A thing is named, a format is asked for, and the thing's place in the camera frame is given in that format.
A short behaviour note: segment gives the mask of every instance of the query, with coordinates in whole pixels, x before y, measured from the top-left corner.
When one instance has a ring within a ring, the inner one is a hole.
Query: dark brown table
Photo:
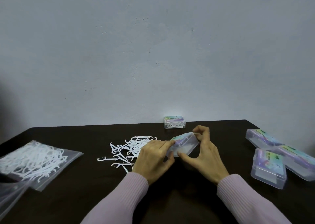
[[[185,129],[165,130],[162,123],[30,128],[0,145],[0,156],[35,139],[58,148],[81,151],[83,156],[65,168],[42,192],[28,189],[1,223],[71,224],[85,215],[123,179],[123,168],[111,167],[108,143],[124,144],[133,136],[161,140],[191,131],[196,125],[210,128],[230,174],[240,174],[259,194],[270,200],[292,223],[315,222],[315,183],[287,171],[288,181],[278,190],[250,176],[255,147],[245,138],[257,128],[247,120],[187,122]],[[196,148],[191,157],[197,157]],[[236,223],[216,196],[216,186],[176,158],[168,172],[154,183],[134,212],[134,223]]]

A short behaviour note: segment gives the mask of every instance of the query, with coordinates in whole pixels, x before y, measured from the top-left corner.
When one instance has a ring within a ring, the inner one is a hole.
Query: sleeve
[[[222,179],[218,184],[217,195],[238,223],[290,223],[270,201],[259,195],[238,174]]]
[[[132,224],[132,215],[148,191],[148,181],[129,172],[107,197],[102,199],[81,224]]]

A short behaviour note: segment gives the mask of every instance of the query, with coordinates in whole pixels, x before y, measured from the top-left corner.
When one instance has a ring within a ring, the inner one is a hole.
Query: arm
[[[81,224],[132,224],[132,215],[147,193],[149,185],[175,162],[173,154],[163,162],[174,141],[152,140],[140,151],[131,173],[106,198],[101,200]]]
[[[134,210],[148,188],[148,181],[143,176],[128,173],[119,185],[86,215],[81,224],[131,224]]]
[[[199,156],[190,158],[183,153],[178,153],[178,156],[218,186],[217,195],[239,223],[290,223],[271,202],[252,189],[241,176],[229,175],[217,147],[210,141],[208,127],[197,126],[193,132],[201,141]]]
[[[217,195],[238,223],[290,223],[270,201],[259,195],[238,174],[223,178],[218,184]]]

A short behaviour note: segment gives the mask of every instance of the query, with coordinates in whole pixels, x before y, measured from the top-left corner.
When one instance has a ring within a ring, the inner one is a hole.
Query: pink sweater
[[[128,173],[106,198],[101,200],[81,224],[132,224],[132,215],[148,191],[148,182],[137,173]],[[229,175],[218,184],[218,197],[238,223],[286,224],[289,220],[267,199],[238,175]]]

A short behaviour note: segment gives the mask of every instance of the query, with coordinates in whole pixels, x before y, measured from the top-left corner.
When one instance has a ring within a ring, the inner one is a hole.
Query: gray wall
[[[315,0],[0,0],[2,141],[179,114],[247,119],[310,152],[314,14]]]

